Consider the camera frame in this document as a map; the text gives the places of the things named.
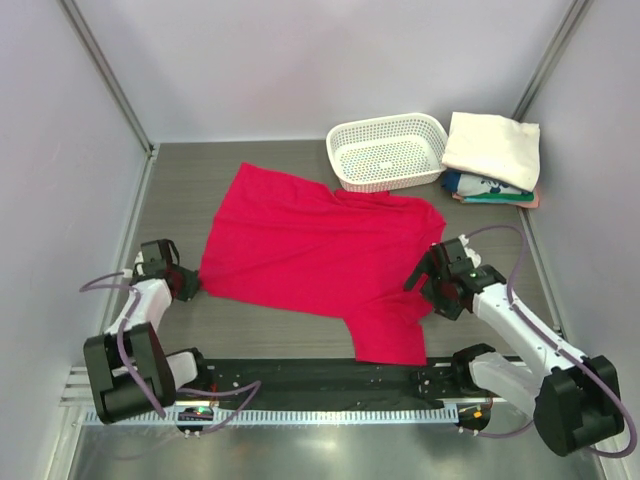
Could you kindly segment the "red t-shirt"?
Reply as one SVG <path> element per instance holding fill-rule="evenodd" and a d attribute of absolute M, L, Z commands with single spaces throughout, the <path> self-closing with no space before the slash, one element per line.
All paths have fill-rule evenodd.
<path fill-rule="evenodd" d="M 430 304 L 405 281 L 446 227 L 429 202 L 242 164 L 199 277 L 212 296 L 341 319 L 360 362 L 423 366 Z"/>

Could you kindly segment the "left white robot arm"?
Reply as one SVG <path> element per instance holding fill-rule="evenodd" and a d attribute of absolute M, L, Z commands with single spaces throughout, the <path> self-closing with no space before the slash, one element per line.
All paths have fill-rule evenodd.
<path fill-rule="evenodd" d="M 128 293 L 113 323 L 83 346 L 99 419 L 113 424 L 149 412 L 163 416 L 178 390 L 193 400 L 204 398 L 212 387 L 204 356 L 196 348 L 165 354 L 157 335 L 169 307 L 189 302 L 199 292 L 198 272 L 181 265 L 173 241 L 159 239 L 143 243 L 133 267 L 118 275 L 124 279 L 120 284 L 108 284 L 107 274 L 80 289 Z"/>

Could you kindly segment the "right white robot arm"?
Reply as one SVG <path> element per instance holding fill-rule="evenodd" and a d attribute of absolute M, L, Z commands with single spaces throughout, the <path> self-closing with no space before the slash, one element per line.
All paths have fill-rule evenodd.
<path fill-rule="evenodd" d="M 566 456 L 632 429 L 620 400 L 617 371 L 589 357 L 540 320 L 516 295 L 513 280 L 481 262 L 465 236 L 429 247 L 405 282 L 436 314 L 475 315 L 505 340 L 521 363 L 487 344 L 453 354 L 450 380 L 460 394 L 493 393 L 533 423 L 556 455 Z"/>

